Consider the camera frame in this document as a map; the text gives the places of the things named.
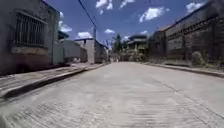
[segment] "curb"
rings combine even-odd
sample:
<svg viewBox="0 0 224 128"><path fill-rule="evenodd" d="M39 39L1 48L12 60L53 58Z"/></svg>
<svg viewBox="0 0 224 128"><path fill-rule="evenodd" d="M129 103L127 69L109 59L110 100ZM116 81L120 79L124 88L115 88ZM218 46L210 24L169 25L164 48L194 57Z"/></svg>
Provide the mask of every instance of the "curb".
<svg viewBox="0 0 224 128"><path fill-rule="evenodd" d="M44 79L44 80L39 80L39 81L33 82L31 84L6 89L4 92L0 92L0 99L7 100L9 98L17 97L19 95L30 92L32 90L44 87L48 84L64 80L66 78L81 74L81 73L86 72L86 71L94 70L94 69L103 67L103 66L108 65L108 64L109 63L104 63L104 64L102 64L100 66L97 66L97 67L77 69L75 71L72 71L72 72L69 72L69 73L64 73L64 74L58 75L56 77L47 78L47 79Z"/></svg>
<svg viewBox="0 0 224 128"><path fill-rule="evenodd" d="M144 64L144 65L150 65L150 66L155 66L155 67L161 67L161 68L167 68L167 69L191 72L191 73L196 73L196 74L201 74L201 75L208 75L208 76L224 78L224 73L222 74L222 73L217 73L217 72L200 71L200 70L196 70L196 69L186 69L186 68L170 67L170 66L168 67L168 66L157 65L157 64Z"/></svg>

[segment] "road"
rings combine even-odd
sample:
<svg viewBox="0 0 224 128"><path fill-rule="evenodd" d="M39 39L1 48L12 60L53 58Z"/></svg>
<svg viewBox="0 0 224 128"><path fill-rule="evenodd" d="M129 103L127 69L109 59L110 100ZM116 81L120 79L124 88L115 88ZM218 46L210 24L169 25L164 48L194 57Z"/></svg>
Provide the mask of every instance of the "road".
<svg viewBox="0 0 224 128"><path fill-rule="evenodd" d="M0 107L0 128L223 128L224 79L112 63Z"/></svg>

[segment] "window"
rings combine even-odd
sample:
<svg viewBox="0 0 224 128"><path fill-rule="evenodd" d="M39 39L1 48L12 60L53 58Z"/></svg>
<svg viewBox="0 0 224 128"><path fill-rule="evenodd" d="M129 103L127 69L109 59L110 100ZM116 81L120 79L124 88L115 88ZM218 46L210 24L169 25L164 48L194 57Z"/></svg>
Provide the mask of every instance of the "window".
<svg viewBox="0 0 224 128"><path fill-rule="evenodd" d="M43 47L45 23L26 14L17 13L15 44Z"/></svg>

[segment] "tree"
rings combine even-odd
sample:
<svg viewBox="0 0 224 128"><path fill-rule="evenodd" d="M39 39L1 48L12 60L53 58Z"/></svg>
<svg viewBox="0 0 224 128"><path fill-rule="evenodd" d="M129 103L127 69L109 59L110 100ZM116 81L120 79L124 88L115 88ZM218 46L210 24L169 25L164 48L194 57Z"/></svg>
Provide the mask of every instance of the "tree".
<svg viewBox="0 0 224 128"><path fill-rule="evenodd" d="M113 46L112 46L112 51L114 53L119 54L122 51L122 38L121 38L120 34L118 34L113 39L114 39L114 43L113 43Z"/></svg>

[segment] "power line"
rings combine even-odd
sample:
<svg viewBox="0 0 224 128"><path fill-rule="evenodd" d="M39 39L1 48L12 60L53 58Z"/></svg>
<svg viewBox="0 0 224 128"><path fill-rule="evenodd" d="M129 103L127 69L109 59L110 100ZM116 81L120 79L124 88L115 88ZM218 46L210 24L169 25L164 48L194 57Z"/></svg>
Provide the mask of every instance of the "power line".
<svg viewBox="0 0 224 128"><path fill-rule="evenodd" d="M87 14L87 16L89 17L90 21L92 22L92 24L94 25L94 27L99 31L98 27L96 26L96 24L93 22L93 19L91 18L91 16L89 15L88 11L86 10L85 6L82 4L81 0L78 0L79 4L82 6L83 10L85 11L85 13Z"/></svg>

